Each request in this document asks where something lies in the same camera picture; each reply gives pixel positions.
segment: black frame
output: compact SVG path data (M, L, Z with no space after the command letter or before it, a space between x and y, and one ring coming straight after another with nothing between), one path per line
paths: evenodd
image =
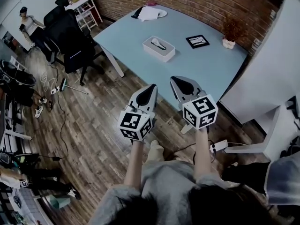
M202 37L204 39L204 41L206 42L205 44L199 44L199 45L193 45L190 41L191 38L197 38L197 37ZM206 40L206 38L203 35L197 35L197 36L192 36L192 37L187 37L186 38L188 44L190 44L190 46L194 49L194 48L198 48L198 47L203 47L203 46L207 46L210 43Z

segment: tissue box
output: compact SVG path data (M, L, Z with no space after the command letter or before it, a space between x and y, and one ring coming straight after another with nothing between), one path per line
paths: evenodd
M159 43L164 46L166 49L162 50L159 47L153 45L151 43L152 39L156 38ZM151 55L157 57L158 59L162 60L163 62L167 62L168 60L171 59L171 57L173 57L175 55L175 47L172 46L171 44L169 44L168 42L152 36L150 38L148 38L146 41L143 42L143 47L144 50L148 53L150 53Z

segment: light blue table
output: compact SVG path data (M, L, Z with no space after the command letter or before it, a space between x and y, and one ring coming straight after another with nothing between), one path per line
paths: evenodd
M247 52L240 47L230 50L222 45L223 34L205 23L167 7L156 5L168 15L141 22L132 12L100 32L94 40L104 49L120 76L117 58L147 84L154 83L159 94L174 108L178 102L170 86L170 77L193 79L217 102L238 72ZM186 38L204 35L210 45L193 49ZM176 48L176 54L164 63L143 49L143 42L157 36Z

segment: pink object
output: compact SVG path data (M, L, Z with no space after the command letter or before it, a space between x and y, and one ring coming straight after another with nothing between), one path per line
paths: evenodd
M156 5L156 2L150 0L150 1L148 1L148 2L146 3L146 5L147 5L147 6L155 6L155 5Z

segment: red brick wall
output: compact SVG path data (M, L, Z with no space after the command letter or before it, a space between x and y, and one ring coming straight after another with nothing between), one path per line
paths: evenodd
M149 0L95 0L102 15L118 20ZM255 38L263 40L272 19L272 10L278 8L268 0L154 0L158 4L173 8L194 17L217 30L221 30L225 14L243 20L248 28L248 36L238 41L251 52Z

